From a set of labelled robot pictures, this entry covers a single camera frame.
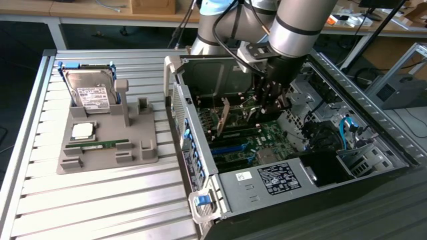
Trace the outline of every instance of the floor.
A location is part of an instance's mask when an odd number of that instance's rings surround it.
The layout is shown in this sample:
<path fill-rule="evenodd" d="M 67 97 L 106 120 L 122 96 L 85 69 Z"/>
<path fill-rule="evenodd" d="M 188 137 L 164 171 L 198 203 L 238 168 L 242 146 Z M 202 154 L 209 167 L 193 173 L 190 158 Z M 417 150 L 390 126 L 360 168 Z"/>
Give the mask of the floor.
<path fill-rule="evenodd" d="M 126 36 L 118 26 L 63 24 L 69 49 L 161 49 L 170 39 L 173 28 L 126 27 Z M 185 29 L 181 47 L 192 44 L 196 29 Z M 0 179 L 7 167 L 23 116 L 26 102 L 43 49 L 54 49 L 47 27 L 42 23 L 0 21 Z M 321 35 L 314 49 L 333 62 L 348 54 L 353 36 Z M 364 59 L 354 69 L 369 66 Z"/>

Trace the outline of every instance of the desk leg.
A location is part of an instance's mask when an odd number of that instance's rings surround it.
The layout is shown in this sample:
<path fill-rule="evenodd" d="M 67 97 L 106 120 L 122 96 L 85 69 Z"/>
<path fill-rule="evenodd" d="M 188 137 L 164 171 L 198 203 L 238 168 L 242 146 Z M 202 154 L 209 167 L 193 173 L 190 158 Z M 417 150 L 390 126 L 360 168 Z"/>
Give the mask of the desk leg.
<path fill-rule="evenodd" d="M 357 42 L 357 44 L 354 45 L 344 63 L 341 64 L 338 69 L 346 68 L 349 62 L 354 59 L 356 54 L 358 53 L 360 49 L 362 48 L 362 46 L 366 44 L 368 39 L 370 38 L 372 34 L 369 33 L 368 35 L 362 36 Z"/>
<path fill-rule="evenodd" d="M 51 39 L 54 42 L 54 46 L 57 50 L 65 50 L 67 49 L 66 47 L 66 42 L 65 42 L 65 36 L 62 33 L 62 28 L 61 28 L 61 22 L 58 17 L 49 17 L 43 23 L 47 26 L 47 30 L 50 31 Z"/>

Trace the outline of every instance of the aluminum extrusion table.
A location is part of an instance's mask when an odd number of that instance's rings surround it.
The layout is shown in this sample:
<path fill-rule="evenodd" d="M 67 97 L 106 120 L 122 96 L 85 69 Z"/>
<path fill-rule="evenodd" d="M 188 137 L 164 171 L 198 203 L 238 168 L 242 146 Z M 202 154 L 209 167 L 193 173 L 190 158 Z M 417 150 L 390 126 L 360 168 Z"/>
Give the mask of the aluminum extrusion table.
<path fill-rule="evenodd" d="M 43 57 L 2 182 L 1 240 L 197 239 L 166 119 L 164 57 L 182 50 L 63 50 Z M 158 162 L 57 175 L 69 93 L 57 62 L 115 65 L 129 102 L 148 97 Z"/>

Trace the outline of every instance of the warning label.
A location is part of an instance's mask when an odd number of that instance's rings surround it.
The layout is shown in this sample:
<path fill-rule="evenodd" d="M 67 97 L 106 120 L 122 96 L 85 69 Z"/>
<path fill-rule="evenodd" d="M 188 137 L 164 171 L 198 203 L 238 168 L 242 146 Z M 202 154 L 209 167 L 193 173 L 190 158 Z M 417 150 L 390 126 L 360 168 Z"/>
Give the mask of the warning label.
<path fill-rule="evenodd" d="M 105 87 L 81 87 L 77 88 L 82 107 L 87 110 L 107 109 L 107 95 Z"/>
<path fill-rule="evenodd" d="M 286 162 L 258 168 L 257 172 L 270 195 L 281 194 L 301 187 Z"/>

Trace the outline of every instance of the gray 3d-printed holder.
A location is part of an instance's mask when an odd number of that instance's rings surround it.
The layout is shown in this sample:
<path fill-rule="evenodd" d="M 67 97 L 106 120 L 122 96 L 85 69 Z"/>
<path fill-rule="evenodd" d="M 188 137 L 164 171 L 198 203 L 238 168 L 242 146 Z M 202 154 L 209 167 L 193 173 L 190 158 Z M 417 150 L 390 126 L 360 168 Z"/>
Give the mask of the gray 3d-printed holder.
<path fill-rule="evenodd" d="M 158 161 L 152 105 L 145 97 L 128 104 L 128 89 L 128 80 L 117 79 L 114 90 L 119 94 L 121 103 L 109 105 L 109 113 L 86 114 L 83 107 L 69 107 L 57 174 L 128 167 Z M 73 125 L 79 123 L 93 124 L 93 140 L 70 139 Z"/>

